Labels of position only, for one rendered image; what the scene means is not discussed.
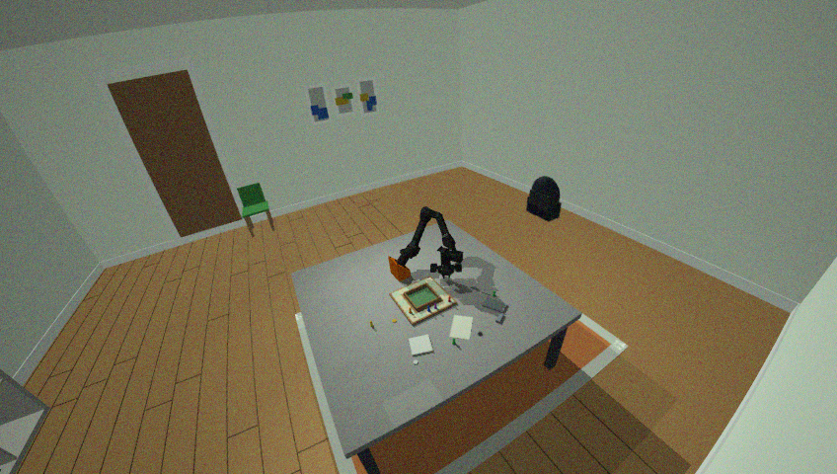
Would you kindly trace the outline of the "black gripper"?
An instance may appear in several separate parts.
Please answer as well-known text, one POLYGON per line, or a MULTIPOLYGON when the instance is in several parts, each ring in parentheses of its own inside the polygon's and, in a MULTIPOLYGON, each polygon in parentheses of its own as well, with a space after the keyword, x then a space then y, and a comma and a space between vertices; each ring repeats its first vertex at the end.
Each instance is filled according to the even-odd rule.
MULTIPOLYGON (((450 261, 450 260, 448 260, 448 261, 443 261, 443 260, 441 260, 441 265, 442 265, 442 263, 448 264, 448 263, 451 263, 451 261, 450 261)), ((452 267, 452 269, 455 269, 455 272, 457 272, 457 273, 461 273, 461 272, 462 272, 462 264, 455 263, 455 266, 454 266, 454 265, 451 265, 451 267, 452 267)), ((438 273, 439 273, 439 274, 442 274, 442 268, 441 268, 441 266, 438 266, 437 264, 431 264, 431 265, 430 265, 430 272, 431 272, 431 273, 436 273, 436 272, 437 272, 437 270, 438 270, 438 273)))

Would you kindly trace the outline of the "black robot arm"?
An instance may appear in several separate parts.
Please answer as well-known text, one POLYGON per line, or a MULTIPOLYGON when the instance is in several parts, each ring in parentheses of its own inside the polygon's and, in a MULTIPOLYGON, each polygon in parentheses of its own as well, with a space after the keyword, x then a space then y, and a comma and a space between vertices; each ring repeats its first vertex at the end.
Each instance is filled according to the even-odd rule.
MULTIPOLYGON (((442 234, 442 243, 445 247, 448 248, 448 249, 443 248, 441 246, 437 249, 437 251, 440 252, 441 260, 443 260, 443 261, 450 260, 452 262, 456 262, 456 263, 459 263, 459 264, 462 263, 463 252, 456 250, 455 241, 454 241, 453 237, 450 235, 450 233, 447 229, 447 226, 446 226, 445 221, 443 219, 443 215, 440 212, 434 211, 434 210, 430 209, 429 207, 425 206, 420 211, 420 221, 418 223, 418 227, 417 227, 417 230, 415 232, 415 235, 414 235, 412 241, 408 244, 408 246, 405 249, 400 250, 401 255, 400 255, 398 260, 395 260, 398 265, 405 268, 405 264, 407 263, 408 259, 411 259, 411 258, 415 257, 419 253, 420 238, 422 236, 422 233, 424 231, 424 228, 425 228, 427 222, 431 218, 436 219, 436 221, 438 223, 438 226, 439 226, 439 229, 440 229, 441 234, 442 234)), ((451 263, 448 263, 448 264, 442 263, 441 268, 442 268, 442 275, 443 276, 450 276, 454 272, 454 269, 452 269, 452 267, 451 267, 451 263)))

